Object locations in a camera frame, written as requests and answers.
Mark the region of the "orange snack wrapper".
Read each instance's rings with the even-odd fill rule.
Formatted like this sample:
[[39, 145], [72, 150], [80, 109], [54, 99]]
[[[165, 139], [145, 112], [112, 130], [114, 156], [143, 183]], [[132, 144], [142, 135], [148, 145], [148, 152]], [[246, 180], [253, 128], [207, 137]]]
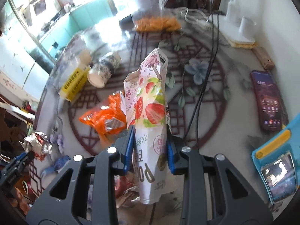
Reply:
[[117, 135], [127, 128], [123, 92], [116, 91], [109, 95], [106, 100], [80, 116], [79, 121], [97, 132], [101, 147], [112, 145]]

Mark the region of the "yellow white medicine box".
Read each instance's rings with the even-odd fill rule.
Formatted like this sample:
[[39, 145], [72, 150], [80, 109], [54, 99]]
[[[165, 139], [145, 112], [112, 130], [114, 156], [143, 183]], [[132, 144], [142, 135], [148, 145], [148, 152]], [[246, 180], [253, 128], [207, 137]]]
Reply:
[[72, 102], [86, 84], [87, 75], [90, 69], [91, 67], [89, 65], [79, 64], [61, 87], [59, 96], [69, 102]]

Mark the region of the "pink strawberry snack bag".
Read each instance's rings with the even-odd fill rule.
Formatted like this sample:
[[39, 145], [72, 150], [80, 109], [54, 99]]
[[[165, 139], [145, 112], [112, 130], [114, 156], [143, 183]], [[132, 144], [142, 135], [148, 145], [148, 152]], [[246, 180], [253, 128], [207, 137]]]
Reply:
[[167, 56], [155, 48], [124, 80], [127, 126], [135, 133], [134, 173], [145, 205], [167, 192], [167, 68]]

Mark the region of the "teal kitchen cabinets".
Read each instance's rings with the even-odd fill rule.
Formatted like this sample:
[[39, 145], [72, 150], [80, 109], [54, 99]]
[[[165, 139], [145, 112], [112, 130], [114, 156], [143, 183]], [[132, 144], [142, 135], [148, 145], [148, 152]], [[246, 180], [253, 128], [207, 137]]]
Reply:
[[20, 23], [55, 58], [79, 31], [113, 16], [109, 0], [11, 0]]

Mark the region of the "crumpled silver red wrapper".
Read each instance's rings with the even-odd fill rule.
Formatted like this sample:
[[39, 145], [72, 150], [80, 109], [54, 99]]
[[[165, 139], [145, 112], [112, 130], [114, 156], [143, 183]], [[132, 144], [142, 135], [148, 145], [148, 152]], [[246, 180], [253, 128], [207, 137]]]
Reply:
[[33, 132], [20, 142], [26, 153], [33, 152], [35, 159], [44, 161], [46, 155], [52, 152], [52, 144], [43, 132]]

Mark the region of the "white refrigerator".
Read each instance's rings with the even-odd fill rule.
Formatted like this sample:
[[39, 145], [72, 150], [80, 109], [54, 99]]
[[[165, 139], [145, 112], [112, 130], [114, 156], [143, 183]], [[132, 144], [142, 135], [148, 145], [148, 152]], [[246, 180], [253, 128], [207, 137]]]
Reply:
[[1, 85], [21, 100], [38, 102], [49, 74], [18, 42], [1, 37]]

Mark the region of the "black smartphone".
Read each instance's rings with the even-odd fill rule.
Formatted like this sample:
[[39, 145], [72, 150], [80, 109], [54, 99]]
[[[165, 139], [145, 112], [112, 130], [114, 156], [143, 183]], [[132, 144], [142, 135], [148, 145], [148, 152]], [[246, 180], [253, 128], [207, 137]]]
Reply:
[[282, 129], [282, 107], [276, 84], [266, 71], [253, 70], [250, 76], [261, 129], [266, 132], [279, 132]]

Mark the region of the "white paper cup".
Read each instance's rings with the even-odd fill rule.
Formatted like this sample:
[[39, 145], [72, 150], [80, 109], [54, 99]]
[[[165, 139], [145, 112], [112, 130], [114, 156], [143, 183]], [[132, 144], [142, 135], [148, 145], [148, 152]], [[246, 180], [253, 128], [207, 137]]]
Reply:
[[89, 83], [96, 88], [104, 88], [111, 78], [110, 68], [104, 64], [94, 64], [87, 75]]

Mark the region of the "small brown box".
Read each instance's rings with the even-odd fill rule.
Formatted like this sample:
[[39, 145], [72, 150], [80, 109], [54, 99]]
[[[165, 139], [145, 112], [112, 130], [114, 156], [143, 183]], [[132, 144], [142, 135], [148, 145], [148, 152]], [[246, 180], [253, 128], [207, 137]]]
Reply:
[[269, 54], [263, 47], [256, 46], [252, 49], [252, 51], [255, 54], [255, 56], [258, 58], [262, 67], [265, 70], [271, 70], [275, 67], [274, 62], [272, 61]]

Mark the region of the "white appliance on table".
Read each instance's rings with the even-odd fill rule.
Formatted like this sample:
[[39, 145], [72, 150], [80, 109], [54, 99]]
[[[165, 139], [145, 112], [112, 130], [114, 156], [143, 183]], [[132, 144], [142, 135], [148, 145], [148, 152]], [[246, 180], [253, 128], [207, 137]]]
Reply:
[[229, 0], [226, 15], [219, 16], [219, 30], [231, 47], [252, 49], [256, 23], [240, 15], [237, 0]]

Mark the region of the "clear bag of orange snacks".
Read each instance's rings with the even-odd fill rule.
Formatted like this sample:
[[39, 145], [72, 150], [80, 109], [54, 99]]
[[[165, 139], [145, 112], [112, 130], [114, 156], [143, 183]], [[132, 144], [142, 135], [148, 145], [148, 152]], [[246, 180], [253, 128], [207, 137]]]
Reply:
[[165, 8], [168, 0], [132, 0], [131, 14], [136, 32], [174, 32], [181, 24], [171, 11]]

